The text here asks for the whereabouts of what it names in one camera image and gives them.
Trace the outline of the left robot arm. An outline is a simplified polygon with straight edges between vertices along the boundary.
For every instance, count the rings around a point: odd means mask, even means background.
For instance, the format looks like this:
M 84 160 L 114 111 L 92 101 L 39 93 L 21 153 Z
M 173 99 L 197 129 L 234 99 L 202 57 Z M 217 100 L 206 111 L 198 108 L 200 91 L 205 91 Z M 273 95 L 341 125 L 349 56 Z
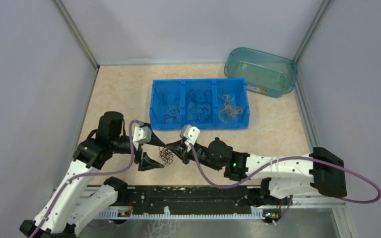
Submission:
M 128 201 L 127 183 L 115 177 L 127 171 L 133 163 L 139 170 L 163 168 L 142 151 L 142 145 L 165 146 L 151 125 L 132 120 L 125 129 L 123 114 L 105 112 L 97 129 L 90 132 L 73 155 L 68 171 L 42 211 L 32 220 L 24 220 L 19 230 L 28 238 L 76 238 L 104 209 Z M 129 154 L 128 165 L 114 172 L 102 172 L 103 165 L 114 154 Z M 104 185 L 85 203 L 76 206 L 81 193 L 97 176 L 109 176 Z

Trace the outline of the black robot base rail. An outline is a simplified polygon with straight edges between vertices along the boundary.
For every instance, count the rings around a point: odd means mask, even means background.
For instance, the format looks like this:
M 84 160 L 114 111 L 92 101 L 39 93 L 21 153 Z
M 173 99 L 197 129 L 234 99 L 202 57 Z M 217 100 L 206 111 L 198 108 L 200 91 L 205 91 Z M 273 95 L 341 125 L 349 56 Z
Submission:
M 134 215 L 160 215 L 168 207 L 172 215 L 249 215 L 253 208 L 284 206 L 289 198 L 278 199 L 265 189 L 237 186 L 219 189 L 210 186 L 130 186 L 122 200 Z

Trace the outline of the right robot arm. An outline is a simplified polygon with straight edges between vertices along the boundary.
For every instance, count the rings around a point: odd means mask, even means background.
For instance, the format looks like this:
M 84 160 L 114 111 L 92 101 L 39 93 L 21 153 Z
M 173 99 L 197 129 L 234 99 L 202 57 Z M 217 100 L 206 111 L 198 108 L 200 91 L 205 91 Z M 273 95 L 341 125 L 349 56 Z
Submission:
M 233 181 L 260 179 L 259 197 L 265 204 L 290 195 L 315 192 L 344 198 L 347 196 L 342 159 L 323 147 L 313 148 L 312 153 L 293 157 L 257 156 L 237 152 L 216 137 L 208 146 L 182 139 L 167 144 L 167 149 L 184 164 L 190 161 L 214 170 L 223 170 L 224 177 Z

